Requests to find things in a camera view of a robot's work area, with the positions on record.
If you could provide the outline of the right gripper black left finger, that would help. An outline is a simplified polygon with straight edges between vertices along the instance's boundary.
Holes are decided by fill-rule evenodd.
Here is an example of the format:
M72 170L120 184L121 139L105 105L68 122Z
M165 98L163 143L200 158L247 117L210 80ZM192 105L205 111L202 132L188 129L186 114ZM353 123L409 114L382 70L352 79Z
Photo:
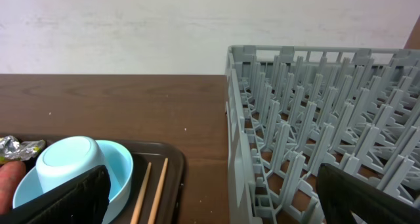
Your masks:
M110 176L98 165L1 216L4 224L102 223Z

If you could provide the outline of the light blue bowl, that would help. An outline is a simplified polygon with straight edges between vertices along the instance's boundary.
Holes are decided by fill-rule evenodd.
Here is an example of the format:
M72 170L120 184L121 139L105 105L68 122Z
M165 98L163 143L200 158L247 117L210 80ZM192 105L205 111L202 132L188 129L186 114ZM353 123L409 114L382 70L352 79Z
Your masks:
M102 222L110 223L119 215L129 199L133 174L133 157L131 156L131 153L119 143L107 140L95 141L98 143L121 185L119 192L113 196L109 193L108 196L108 209ZM13 196L12 206L13 208L17 208L42 194L45 194L45 192L43 192L41 188L41 183L37 176L36 168L34 167L18 185Z

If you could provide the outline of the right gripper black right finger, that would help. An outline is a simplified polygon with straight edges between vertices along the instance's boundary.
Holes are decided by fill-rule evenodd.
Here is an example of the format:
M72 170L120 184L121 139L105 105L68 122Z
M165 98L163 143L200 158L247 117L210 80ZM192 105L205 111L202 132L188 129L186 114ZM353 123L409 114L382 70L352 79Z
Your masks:
M322 163L316 191L327 224L355 223L354 214L366 223L418 223L419 210L383 191Z

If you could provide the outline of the light blue cup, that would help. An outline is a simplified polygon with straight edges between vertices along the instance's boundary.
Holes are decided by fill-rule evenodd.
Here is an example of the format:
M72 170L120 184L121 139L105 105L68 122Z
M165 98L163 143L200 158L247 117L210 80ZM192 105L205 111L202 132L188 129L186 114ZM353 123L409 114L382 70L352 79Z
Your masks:
M49 192L99 165L106 166L113 196L121 189L120 182L98 143L90 137L74 136L53 143L39 155L35 168L43 192Z

